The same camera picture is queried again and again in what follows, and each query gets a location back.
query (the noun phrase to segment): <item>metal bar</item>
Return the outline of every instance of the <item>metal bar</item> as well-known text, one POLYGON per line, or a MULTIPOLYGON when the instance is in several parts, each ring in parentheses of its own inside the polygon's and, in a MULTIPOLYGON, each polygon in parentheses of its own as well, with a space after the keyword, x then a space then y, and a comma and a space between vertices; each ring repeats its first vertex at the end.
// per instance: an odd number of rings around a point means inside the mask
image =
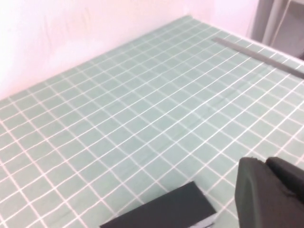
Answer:
POLYGON ((245 47, 239 46, 239 45, 237 45, 235 43, 231 43, 231 42, 229 42, 227 40, 224 40, 224 39, 221 39, 221 38, 218 38, 218 37, 213 38, 213 41, 215 41, 215 42, 217 42, 219 44, 222 44, 222 45, 224 45, 224 46, 226 46, 228 48, 231 48, 231 49, 233 49, 233 50, 235 50, 237 52, 240 52, 240 53, 242 53, 244 55, 252 57, 252 58, 254 58, 256 60, 264 62, 264 63, 266 63, 268 65, 271 65, 271 66, 273 66, 275 68, 283 70, 283 71, 285 71, 285 72, 287 72, 289 74, 292 74, 292 75, 294 75, 296 77, 304 79, 304 73, 302 73, 302 72, 300 72, 300 71, 298 71, 296 69, 293 69, 290 66, 286 66, 286 65, 284 65, 284 64, 282 64, 280 62, 277 62, 277 61, 275 61, 273 59, 270 59, 270 58, 268 58, 266 56, 263 56, 263 55, 255 52, 255 51, 249 50, 249 49, 247 49, 245 47))

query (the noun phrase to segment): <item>black box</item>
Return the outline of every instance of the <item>black box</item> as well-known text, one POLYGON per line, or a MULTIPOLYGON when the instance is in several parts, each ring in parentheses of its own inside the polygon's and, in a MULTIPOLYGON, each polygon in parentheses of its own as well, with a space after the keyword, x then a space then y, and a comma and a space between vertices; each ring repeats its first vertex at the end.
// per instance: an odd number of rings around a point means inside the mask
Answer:
POLYGON ((166 193, 100 228, 206 228, 216 211, 194 182, 166 193))

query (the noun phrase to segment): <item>green checkered sheet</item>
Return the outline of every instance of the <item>green checkered sheet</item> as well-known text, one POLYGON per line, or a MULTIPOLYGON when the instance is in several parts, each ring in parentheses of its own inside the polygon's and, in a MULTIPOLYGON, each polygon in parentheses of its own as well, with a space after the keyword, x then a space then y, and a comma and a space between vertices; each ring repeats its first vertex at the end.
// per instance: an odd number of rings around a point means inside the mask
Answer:
POLYGON ((0 101, 0 228, 96 228, 189 181, 237 228, 238 160, 304 167, 304 85, 183 17, 0 101))

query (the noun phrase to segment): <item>white wall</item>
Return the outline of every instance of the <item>white wall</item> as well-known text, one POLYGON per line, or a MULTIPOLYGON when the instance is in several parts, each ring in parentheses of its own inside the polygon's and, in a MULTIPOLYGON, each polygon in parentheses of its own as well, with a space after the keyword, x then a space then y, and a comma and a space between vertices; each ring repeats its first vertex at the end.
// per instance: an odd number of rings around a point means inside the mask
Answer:
POLYGON ((189 0, 193 16, 250 37, 259 0, 189 0))
POLYGON ((187 13, 185 0, 7 0, 0 99, 187 13))

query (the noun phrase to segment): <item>black object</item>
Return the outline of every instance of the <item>black object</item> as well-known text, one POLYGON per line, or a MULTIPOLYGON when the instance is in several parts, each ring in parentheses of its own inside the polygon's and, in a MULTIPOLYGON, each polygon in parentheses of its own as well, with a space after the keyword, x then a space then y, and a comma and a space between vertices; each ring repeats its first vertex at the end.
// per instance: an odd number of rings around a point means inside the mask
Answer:
POLYGON ((304 171, 280 159, 242 158, 235 201, 240 228, 303 228, 304 171))
POLYGON ((216 211, 194 182, 166 193, 100 228, 206 228, 216 211))
POLYGON ((289 74, 292 74, 292 75, 297 76, 297 77, 299 77, 301 79, 304 79, 304 73, 302 73, 301 71, 295 70, 295 69, 293 69, 293 68, 291 68, 291 67, 289 67, 289 66, 287 66, 285 64, 277 62, 277 61, 275 61, 275 60, 273 60, 271 58, 268 58, 268 57, 266 57, 266 56, 264 56, 262 54, 259 54, 259 53, 255 52, 255 51, 249 50, 249 49, 247 49, 245 47, 239 46, 239 45, 237 45, 235 43, 231 43, 228 40, 224 40, 224 39, 221 39, 221 38, 218 38, 218 37, 213 38, 213 41, 215 41, 215 42, 217 42, 219 44, 222 44, 222 45, 224 45, 224 46, 226 46, 228 48, 231 48, 231 49, 233 49, 235 51, 238 51, 239 53, 242 53, 244 55, 252 57, 252 58, 254 58, 256 60, 259 60, 261 62, 264 62, 264 63, 266 63, 268 65, 271 65, 271 66, 273 66, 275 68, 283 70, 283 71, 285 71, 285 72, 287 72, 289 74))

